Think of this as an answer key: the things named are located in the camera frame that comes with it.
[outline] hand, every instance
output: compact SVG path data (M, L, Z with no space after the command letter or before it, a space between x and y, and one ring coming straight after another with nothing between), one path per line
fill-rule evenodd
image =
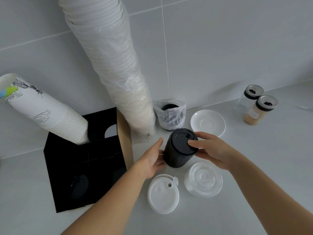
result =
M162 143L163 138L159 138L159 140L136 162L139 163L144 170L146 179L153 177L157 171L165 168L165 162L163 160L164 151L160 149Z
M243 156L240 152L213 134L195 132L195 135L198 138L205 139L199 141L188 141L190 146L194 148L200 148L196 153L196 156L213 162L221 169L229 170L233 159Z

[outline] black box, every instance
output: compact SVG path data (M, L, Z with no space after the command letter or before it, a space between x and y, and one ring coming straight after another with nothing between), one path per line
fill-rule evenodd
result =
M134 163L130 128L116 108L83 117L89 143L49 132L44 148L57 213L97 202Z

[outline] brown cardboard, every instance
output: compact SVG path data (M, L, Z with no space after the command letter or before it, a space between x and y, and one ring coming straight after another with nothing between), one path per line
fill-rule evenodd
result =
M134 164L133 149L131 145L131 129L126 119L118 109L116 109L116 119L117 134L119 137L120 146L122 148L126 168L128 170Z

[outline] label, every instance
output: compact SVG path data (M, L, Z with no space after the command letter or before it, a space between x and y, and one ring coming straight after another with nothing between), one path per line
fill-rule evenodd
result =
M248 115L250 115L252 118L257 119L260 114L253 111L253 109L249 110Z

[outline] clear plastic lid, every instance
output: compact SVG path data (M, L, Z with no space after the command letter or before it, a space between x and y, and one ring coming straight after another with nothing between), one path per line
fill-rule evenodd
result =
M187 170L184 183L194 196L213 197L221 191L223 179L218 168L211 162L200 161Z
M178 179L167 174L156 176L148 189L148 202L159 214L172 212L179 201Z

